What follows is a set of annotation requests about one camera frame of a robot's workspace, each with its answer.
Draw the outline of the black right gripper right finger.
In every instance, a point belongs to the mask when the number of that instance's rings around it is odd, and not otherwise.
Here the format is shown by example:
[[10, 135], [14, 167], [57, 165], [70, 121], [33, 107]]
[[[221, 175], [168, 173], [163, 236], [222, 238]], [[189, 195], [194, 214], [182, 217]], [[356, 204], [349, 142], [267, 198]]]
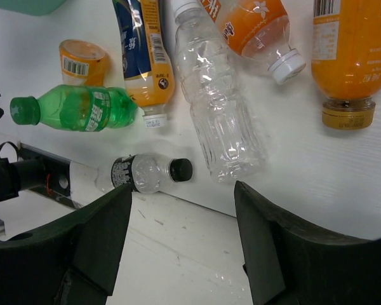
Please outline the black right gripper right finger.
[[234, 201], [254, 304], [381, 304], [381, 238], [325, 229], [241, 181]]

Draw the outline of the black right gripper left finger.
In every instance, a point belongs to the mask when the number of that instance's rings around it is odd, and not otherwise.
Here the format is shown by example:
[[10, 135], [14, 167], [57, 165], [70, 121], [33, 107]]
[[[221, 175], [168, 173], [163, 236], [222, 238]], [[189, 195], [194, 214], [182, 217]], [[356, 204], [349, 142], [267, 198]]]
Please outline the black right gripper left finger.
[[0, 241], [0, 304], [105, 304], [128, 230], [120, 186], [53, 222]]

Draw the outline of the green soda bottle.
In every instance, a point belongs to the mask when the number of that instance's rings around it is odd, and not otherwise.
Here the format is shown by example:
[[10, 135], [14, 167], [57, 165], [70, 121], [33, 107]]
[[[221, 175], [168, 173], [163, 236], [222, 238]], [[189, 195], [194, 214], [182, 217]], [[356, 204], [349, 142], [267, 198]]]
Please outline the green soda bottle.
[[59, 85], [39, 98], [15, 97], [10, 102], [18, 125], [44, 124], [56, 130], [100, 132], [135, 120], [137, 105], [119, 87]]

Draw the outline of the large clear plastic bottle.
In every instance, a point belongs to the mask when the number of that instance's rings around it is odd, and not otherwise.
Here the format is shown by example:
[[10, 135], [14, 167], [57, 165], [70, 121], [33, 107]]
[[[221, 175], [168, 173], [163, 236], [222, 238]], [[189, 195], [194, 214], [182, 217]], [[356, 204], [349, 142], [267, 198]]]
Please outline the large clear plastic bottle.
[[172, 1], [175, 62], [206, 166], [230, 184], [257, 173], [265, 150], [239, 85], [234, 57], [199, 1]]

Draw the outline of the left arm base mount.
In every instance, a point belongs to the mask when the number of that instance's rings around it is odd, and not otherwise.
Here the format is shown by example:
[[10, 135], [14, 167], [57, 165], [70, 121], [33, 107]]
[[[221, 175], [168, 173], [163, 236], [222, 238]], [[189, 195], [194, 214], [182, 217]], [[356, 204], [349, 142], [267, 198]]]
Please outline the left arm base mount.
[[77, 209], [71, 197], [71, 161], [26, 144], [18, 147], [9, 142], [17, 160], [0, 157], [0, 202], [32, 191], [72, 209]]

